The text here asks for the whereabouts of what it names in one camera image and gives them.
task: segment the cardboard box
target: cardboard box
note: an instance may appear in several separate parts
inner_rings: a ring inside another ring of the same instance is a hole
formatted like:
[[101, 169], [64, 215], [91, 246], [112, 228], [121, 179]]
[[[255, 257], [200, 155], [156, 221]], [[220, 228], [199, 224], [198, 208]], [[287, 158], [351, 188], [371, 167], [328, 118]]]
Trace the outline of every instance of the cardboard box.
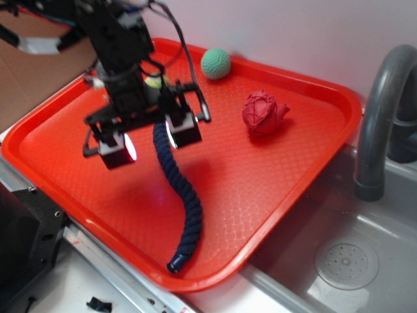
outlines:
[[[0, 23], [21, 37], [60, 37], [68, 29], [49, 21], [0, 12]], [[0, 40], [0, 132], [89, 68], [96, 54], [84, 39], [59, 55], [29, 55]]]

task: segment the blue rope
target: blue rope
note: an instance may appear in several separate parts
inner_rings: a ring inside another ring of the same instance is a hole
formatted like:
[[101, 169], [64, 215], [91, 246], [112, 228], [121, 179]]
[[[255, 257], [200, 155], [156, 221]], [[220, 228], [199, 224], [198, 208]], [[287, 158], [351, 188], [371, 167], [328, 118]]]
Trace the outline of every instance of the blue rope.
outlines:
[[182, 176], [173, 158], [165, 124], [155, 124], [153, 137], [159, 163], [169, 184], [181, 197], [185, 208], [186, 216], [181, 240], [175, 255], [167, 264], [170, 272], [178, 273], [185, 263], [190, 260], [194, 250], [197, 248], [197, 242], [200, 239], [200, 233], [203, 228], [203, 208], [193, 186], [187, 178]]

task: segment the red crumpled toy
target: red crumpled toy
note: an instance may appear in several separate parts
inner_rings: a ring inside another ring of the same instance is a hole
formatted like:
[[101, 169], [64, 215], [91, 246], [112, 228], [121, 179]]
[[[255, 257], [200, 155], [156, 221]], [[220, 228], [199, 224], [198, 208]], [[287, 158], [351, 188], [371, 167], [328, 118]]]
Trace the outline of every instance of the red crumpled toy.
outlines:
[[250, 135], [265, 135], [271, 134], [282, 124], [289, 110], [288, 105], [277, 104], [273, 95], [261, 89], [248, 96], [242, 117]]

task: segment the screw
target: screw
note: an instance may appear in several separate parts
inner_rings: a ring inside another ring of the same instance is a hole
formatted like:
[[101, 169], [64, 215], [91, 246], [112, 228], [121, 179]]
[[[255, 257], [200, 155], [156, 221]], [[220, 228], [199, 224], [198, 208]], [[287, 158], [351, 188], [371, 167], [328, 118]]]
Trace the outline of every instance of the screw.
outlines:
[[36, 5], [36, 7], [39, 9], [39, 10], [41, 10], [41, 11], [43, 11], [45, 8], [44, 8], [44, 5], [42, 4], [42, 2], [40, 2], [40, 1], [37, 1], [37, 2], [35, 2], [35, 5]]
[[32, 192], [33, 194], [38, 190], [38, 187], [36, 186], [30, 186], [27, 191]]
[[94, 8], [89, 3], [84, 3], [82, 1], [76, 1], [76, 6], [84, 10], [85, 13], [92, 14], [94, 13]]

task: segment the black wire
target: black wire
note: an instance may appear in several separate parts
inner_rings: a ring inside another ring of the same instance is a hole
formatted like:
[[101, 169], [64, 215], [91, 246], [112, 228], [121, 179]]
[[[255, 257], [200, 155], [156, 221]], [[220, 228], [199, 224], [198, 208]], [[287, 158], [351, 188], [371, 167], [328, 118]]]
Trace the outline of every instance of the black wire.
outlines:
[[[152, 8], [152, 3], [155, 3], [156, 5], [158, 5], [165, 12], [166, 15], [164, 15], [164, 13]], [[188, 50], [187, 44], [185, 43], [184, 34], [182, 33], [182, 29], [181, 29], [180, 25], [178, 24], [177, 20], [175, 19], [174, 15], [171, 13], [171, 11], [167, 7], [167, 5], [165, 5], [164, 3], [161, 3], [161, 2], [158, 2], [158, 1], [155, 1], [155, 0], [149, 0], [148, 5], [149, 5], [149, 8], [153, 12], [155, 12], [156, 14], [159, 14], [160, 16], [165, 16], [166, 18], [169, 18], [169, 20], [171, 20], [172, 24], [175, 27], [175, 30], [177, 31], [178, 37], [179, 37], [181, 45], [182, 45], [182, 49], [184, 50], [185, 55], [187, 57], [188, 66], [190, 67], [190, 74], [191, 74], [192, 81], [193, 81], [193, 83], [195, 83], [197, 85], [197, 78], [195, 77], [194, 64], [193, 64], [193, 61], [192, 61], [192, 58], [191, 58], [191, 54], [190, 54], [190, 51]]]
[[172, 64], [174, 64], [178, 59], [179, 59], [179, 57], [181, 56], [181, 54], [182, 54], [182, 51], [183, 51], [183, 48], [182, 48], [182, 46], [178, 49], [178, 51], [177, 51], [177, 53], [167, 62], [167, 63], [165, 63], [164, 64], [164, 66], [165, 66], [165, 68], [168, 68], [168, 67], [170, 67]]
[[159, 70], [159, 73], [158, 73], [159, 77], [162, 77], [165, 74], [165, 66], [163, 66], [161, 63], [156, 62], [152, 60], [151, 58], [149, 58], [147, 62], [149, 62], [150, 64], [152, 64], [154, 67], [156, 67]]
[[32, 304], [36, 301], [36, 299], [34, 297], [30, 297], [28, 301], [29, 301], [29, 304], [26, 307], [25, 313], [28, 313], [28, 311], [30, 310]]
[[[190, 51], [188, 50], [187, 44], [185, 43], [185, 39], [184, 39], [184, 35], [182, 33], [182, 29], [181, 29], [180, 25], [178, 24], [177, 20], [175, 19], [174, 15], [172, 14], [170, 9], [168, 8], [168, 6], [165, 5], [164, 3], [161, 3], [161, 2], [155, 1], [155, 0], [148, 0], [147, 4], [142, 5], [142, 6], [133, 5], [129, 2], [126, 2], [125, 0], [119, 0], [118, 2], [127, 6], [128, 8], [135, 8], [136, 10], [142, 10], [142, 9], [148, 7], [155, 14], [157, 14], [159, 16], [162, 16], [163, 18], [167, 18], [169, 21], [171, 21], [171, 23], [175, 27], [175, 30], [177, 31], [178, 37], [179, 37], [180, 42], [181, 42], [182, 50], [184, 50], [185, 55], [187, 57], [187, 62], [188, 62], [188, 66], [190, 67], [190, 74], [191, 74], [192, 81], [193, 81], [193, 83], [198, 85], [197, 78], [195, 76], [194, 64], [193, 64], [193, 61], [192, 61], [192, 58], [191, 58]], [[152, 7], [153, 3], [155, 5], [158, 5], [163, 10], [163, 12], [153, 8]], [[176, 54], [176, 56], [174, 56], [173, 59], [168, 62], [168, 64], [171, 65], [172, 63], [174, 63], [176, 61], [176, 59], [178, 59], [179, 56], [180, 56], [180, 52], [178, 52]]]
[[153, 77], [153, 78], [161, 78], [162, 77], [162, 73], [149, 73], [146, 70], [144, 70], [142, 67], [139, 67], [139, 69], [146, 76]]
[[98, 57], [96, 57], [93, 63], [91, 63], [91, 65], [87, 67], [87, 69], [85, 70], [85, 74], [90, 74], [96, 68], [97, 63], [98, 63]]

